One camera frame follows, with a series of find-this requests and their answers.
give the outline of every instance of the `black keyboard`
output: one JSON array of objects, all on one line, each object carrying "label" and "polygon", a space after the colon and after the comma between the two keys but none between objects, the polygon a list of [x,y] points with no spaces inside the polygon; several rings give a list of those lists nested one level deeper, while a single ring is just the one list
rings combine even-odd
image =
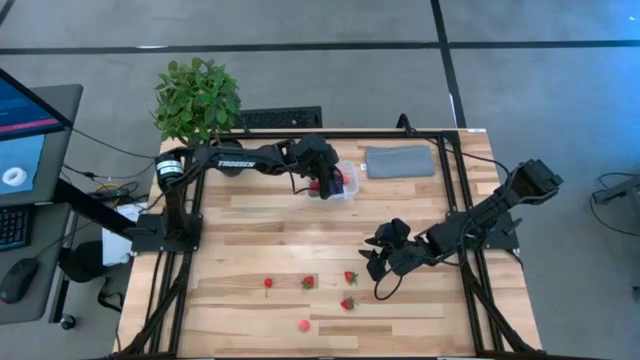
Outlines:
[{"label": "black keyboard", "polygon": [[320,106],[242,110],[236,129],[247,126],[251,129],[295,129],[321,128],[322,109]]},{"label": "black keyboard", "polygon": [[29,245],[33,207],[20,206],[0,210],[0,251]]}]

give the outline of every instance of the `potted plant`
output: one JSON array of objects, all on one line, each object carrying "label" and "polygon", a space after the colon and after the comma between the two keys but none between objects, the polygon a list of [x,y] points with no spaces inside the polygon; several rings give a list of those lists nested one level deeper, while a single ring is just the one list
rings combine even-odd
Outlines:
[{"label": "potted plant", "polygon": [[162,141],[178,139],[191,146],[210,142],[213,134],[220,144],[219,134],[228,132],[240,114],[238,86],[224,65],[194,57],[191,65],[171,61],[168,73],[159,76],[158,107],[151,115]]}]

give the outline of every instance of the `gray towel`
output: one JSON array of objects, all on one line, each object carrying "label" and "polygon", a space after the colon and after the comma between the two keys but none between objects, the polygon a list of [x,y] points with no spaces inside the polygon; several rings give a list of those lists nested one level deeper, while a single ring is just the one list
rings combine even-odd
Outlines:
[{"label": "gray towel", "polygon": [[407,178],[435,174],[431,148],[428,146],[367,147],[364,157],[369,179]]}]

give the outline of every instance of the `wooden table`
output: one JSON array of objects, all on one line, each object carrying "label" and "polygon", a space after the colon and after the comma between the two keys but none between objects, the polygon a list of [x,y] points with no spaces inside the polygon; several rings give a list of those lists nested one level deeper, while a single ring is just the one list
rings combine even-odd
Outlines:
[{"label": "wooden table", "polygon": [[[462,151],[492,157],[486,132],[460,130],[460,136]],[[242,141],[245,148],[273,142]],[[205,233],[191,268],[180,357],[474,354],[457,268],[420,267],[404,277],[391,299],[379,302],[373,297],[366,260],[357,251],[366,248],[363,240],[381,223],[394,217],[407,222],[412,234],[443,220],[448,206],[437,147],[419,139],[330,142],[341,160],[351,160],[358,167],[360,191],[353,202],[328,204],[292,195],[288,175],[244,171],[227,178],[216,170],[207,172],[201,208]],[[417,144],[432,148],[435,176],[369,180],[359,168],[367,146]],[[178,145],[166,141],[161,150]],[[460,194],[455,159],[448,156]],[[496,169],[468,157],[465,164],[473,200],[478,203],[498,186]],[[298,188],[305,184],[296,178]],[[154,185],[151,197],[159,193]],[[485,254],[498,308],[525,341],[539,348],[520,266],[504,251]],[[155,261],[155,254],[135,259],[119,327],[123,346],[143,326]],[[360,274],[357,285],[346,283],[343,272],[347,270]],[[316,288],[302,290],[300,282],[307,275],[315,278]],[[274,285],[265,296],[267,277]],[[393,288],[396,281],[396,276],[388,276],[382,291]],[[349,296],[359,304],[350,312],[340,307],[340,301]],[[479,313],[485,347],[490,348],[481,306]],[[172,315],[170,309],[160,350],[167,349]],[[302,319],[311,322],[306,333],[297,327]]]}]

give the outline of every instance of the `red strawberry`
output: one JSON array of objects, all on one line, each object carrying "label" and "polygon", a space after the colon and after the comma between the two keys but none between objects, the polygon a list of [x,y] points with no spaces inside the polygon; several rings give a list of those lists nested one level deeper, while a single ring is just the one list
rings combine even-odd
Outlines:
[{"label": "red strawberry", "polygon": [[305,276],[304,279],[302,279],[302,287],[306,290],[312,289],[313,288],[313,276]]},{"label": "red strawberry", "polygon": [[356,301],[353,300],[351,296],[342,300],[342,302],[340,303],[340,306],[342,306],[346,310],[353,310],[356,305],[358,305],[358,303],[356,303]]},{"label": "red strawberry", "polygon": [[349,285],[358,283],[358,273],[354,273],[353,271],[345,271],[344,278]]},{"label": "red strawberry", "polygon": [[273,280],[271,278],[264,279],[264,297],[267,297],[267,289],[273,286]]}]

